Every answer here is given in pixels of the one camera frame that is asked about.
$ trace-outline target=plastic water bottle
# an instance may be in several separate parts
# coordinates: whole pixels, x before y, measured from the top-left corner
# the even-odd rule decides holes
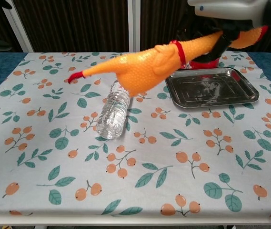
[[[116,80],[97,120],[97,133],[106,139],[119,138],[125,126],[129,104],[129,93]]]

